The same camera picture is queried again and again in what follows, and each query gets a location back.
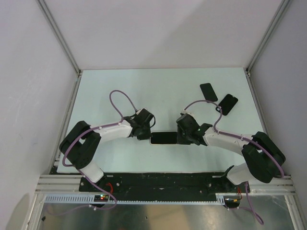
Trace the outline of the black phone case with holes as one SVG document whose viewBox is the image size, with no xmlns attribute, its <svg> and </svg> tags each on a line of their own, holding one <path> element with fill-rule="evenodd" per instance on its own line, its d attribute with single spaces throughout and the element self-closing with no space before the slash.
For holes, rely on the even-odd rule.
<svg viewBox="0 0 307 230">
<path fill-rule="evenodd" d="M 227 94 L 218 104 L 218 106 L 215 108 L 217 112 L 222 112 L 222 115 L 227 116 L 230 111 L 234 108 L 234 106 L 237 104 L 238 99 L 231 95 Z"/>
</svg>

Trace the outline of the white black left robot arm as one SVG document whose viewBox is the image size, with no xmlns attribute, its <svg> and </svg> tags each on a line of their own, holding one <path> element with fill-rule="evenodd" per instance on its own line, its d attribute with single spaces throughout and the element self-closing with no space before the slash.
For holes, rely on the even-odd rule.
<svg viewBox="0 0 307 230">
<path fill-rule="evenodd" d="M 59 145 L 64 154 L 63 165 L 79 170 L 94 190 L 102 191 L 106 187 L 104 172 L 93 160 L 98 145 L 118 138 L 150 139 L 151 121 L 155 121 L 155 117 L 145 108 L 114 124 L 91 127 L 79 121 Z"/>
</svg>

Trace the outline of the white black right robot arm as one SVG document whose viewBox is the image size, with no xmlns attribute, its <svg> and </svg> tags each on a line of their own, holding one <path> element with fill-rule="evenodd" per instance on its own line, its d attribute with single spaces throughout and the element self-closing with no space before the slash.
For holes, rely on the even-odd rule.
<svg viewBox="0 0 307 230">
<path fill-rule="evenodd" d="M 243 156 L 243 164 L 231 166 L 224 173 L 221 182 L 227 192 L 253 179 L 268 184 L 273 178 L 284 176 L 281 166 L 286 158 L 264 132 L 258 131 L 255 135 L 227 133 L 207 123 L 199 125 L 188 113 L 182 113 L 176 123 L 178 144 L 219 147 Z"/>
</svg>

